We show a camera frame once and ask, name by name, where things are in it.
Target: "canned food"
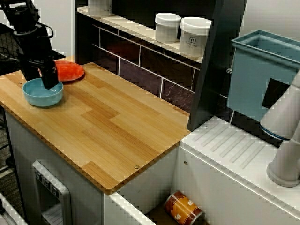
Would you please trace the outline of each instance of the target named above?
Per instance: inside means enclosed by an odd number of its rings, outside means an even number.
[[[204,212],[180,191],[168,197],[164,209],[180,225],[196,225],[204,217]]]

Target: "wooden countertop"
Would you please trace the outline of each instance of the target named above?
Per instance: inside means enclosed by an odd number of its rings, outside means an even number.
[[[65,83],[47,108],[25,100],[21,71],[1,76],[0,104],[110,195],[189,134],[188,113],[94,63],[83,67],[84,78]]]

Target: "blue bowl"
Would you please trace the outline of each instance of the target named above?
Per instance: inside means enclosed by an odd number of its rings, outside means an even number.
[[[63,85],[59,81],[51,89],[46,89],[42,78],[33,79],[23,85],[25,99],[32,105],[39,107],[51,106],[58,103],[63,96]]]

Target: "white jar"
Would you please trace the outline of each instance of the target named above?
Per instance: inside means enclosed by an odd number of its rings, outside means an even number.
[[[156,40],[163,43],[174,43],[177,39],[181,17],[173,13],[157,13]]]
[[[98,18],[112,15],[113,0],[88,0],[89,15]]]
[[[202,57],[206,47],[211,21],[200,17],[185,17],[181,20],[180,53]]]

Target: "red plate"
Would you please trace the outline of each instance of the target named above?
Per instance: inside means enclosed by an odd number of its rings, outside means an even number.
[[[82,66],[69,61],[56,61],[58,79],[62,82],[73,81],[84,75]]]

